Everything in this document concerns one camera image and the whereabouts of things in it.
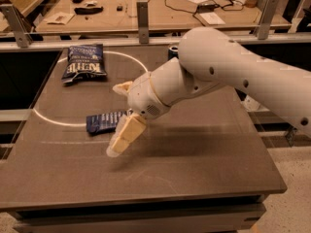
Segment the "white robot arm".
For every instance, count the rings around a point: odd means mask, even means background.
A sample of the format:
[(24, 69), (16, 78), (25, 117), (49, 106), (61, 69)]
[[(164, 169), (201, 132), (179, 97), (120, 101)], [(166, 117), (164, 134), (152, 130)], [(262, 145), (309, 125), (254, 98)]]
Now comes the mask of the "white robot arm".
[(193, 28), (179, 42), (178, 55), (133, 82), (113, 90), (127, 98), (133, 113), (122, 116), (106, 149), (117, 157), (146, 129), (147, 121), (161, 117), (184, 99), (230, 85), (307, 136), (311, 136), (311, 73), (263, 58), (225, 33)]

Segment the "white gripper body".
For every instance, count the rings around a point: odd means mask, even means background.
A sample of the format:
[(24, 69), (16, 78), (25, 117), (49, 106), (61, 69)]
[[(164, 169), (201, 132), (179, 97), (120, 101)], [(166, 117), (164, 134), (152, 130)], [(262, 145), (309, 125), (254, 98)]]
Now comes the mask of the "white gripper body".
[(130, 109), (145, 119), (155, 119), (169, 111), (152, 88), (150, 72), (137, 78), (130, 86), (127, 103)]

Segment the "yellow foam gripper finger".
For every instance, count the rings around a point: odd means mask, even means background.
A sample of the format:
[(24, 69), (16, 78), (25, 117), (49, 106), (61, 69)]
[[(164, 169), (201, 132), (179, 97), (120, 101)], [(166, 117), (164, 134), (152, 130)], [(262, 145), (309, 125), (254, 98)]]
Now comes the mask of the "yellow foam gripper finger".
[(122, 116), (106, 149), (107, 155), (110, 157), (121, 155), (145, 131), (146, 126), (146, 120), (136, 113)]
[(132, 86), (132, 84), (133, 84), (133, 81), (128, 81), (125, 83), (118, 83), (113, 86), (113, 90), (116, 92), (116, 94), (127, 97), (128, 91), (130, 87)]

